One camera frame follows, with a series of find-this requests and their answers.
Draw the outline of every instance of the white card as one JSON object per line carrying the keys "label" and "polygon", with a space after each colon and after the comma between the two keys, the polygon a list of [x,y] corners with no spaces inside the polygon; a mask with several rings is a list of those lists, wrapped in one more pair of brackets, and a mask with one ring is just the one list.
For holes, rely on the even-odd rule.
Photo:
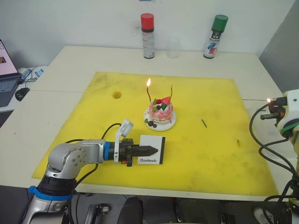
{"label": "white card", "polygon": [[154,135],[141,135],[140,146],[152,146],[158,149],[153,155],[139,156],[137,164],[162,164],[164,155],[165,137]]}

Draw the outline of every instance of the laptop keyboard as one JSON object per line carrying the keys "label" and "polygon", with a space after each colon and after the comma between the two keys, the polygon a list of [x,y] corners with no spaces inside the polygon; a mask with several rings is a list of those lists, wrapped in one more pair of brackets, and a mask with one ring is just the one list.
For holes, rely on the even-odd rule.
{"label": "laptop keyboard", "polygon": [[8,81],[0,82],[0,93],[11,91],[16,82],[17,80],[8,80]]}

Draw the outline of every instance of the blue ring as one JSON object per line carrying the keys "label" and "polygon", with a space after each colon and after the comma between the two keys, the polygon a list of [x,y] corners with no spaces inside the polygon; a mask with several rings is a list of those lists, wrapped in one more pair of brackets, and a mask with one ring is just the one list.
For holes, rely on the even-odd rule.
{"label": "blue ring", "polygon": [[110,141],[106,141],[104,146],[104,160],[109,160],[109,148],[110,148]]}
{"label": "blue ring", "polygon": [[40,199],[43,200],[49,200],[49,201],[67,201],[69,199],[71,199],[73,197],[73,195],[66,195],[66,196],[51,196],[51,195],[45,195],[41,192],[38,191],[38,189],[36,189],[35,186],[31,186],[28,189],[29,193],[35,194],[35,196],[37,196]]}

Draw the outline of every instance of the white table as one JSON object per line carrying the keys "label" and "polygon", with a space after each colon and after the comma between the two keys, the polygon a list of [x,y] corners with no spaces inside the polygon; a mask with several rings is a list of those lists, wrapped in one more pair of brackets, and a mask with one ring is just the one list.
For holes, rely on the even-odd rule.
{"label": "white table", "polygon": [[[153,59],[144,59],[140,49],[65,47],[49,65],[45,74],[31,88],[28,96],[0,129],[2,157],[0,184],[16,187],[37,185],[31,175],[68,118],[96,71],[124,72],[188,77],[220,77],[234,79],[249,113],[265,104],[267,97],[279,97],[275,85],[254,54],[217,53],[205,59],[202,52],[181,52],[169,59],[166,52],[156,51]],[[255,122],[263,142],[281,139],[274,121]],[[295,165],[296,154],[289,142],[273,147]],[[275,183],[282,191],[291,175],[270,165]],[[80,184],[78,190],[94,193],[176,196],[224,200],[263,200],[264,196],[208,194],[200,192],[134,189]]]}

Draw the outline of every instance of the candle flame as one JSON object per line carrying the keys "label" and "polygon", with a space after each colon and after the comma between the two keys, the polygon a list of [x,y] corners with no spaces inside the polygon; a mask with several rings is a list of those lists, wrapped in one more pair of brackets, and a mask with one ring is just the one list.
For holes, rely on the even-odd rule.
{"label": "candle flame", "polygon": [[150,85],[150,78],[148,79],[148,82],[146,83],[146,86],[148,87]]}

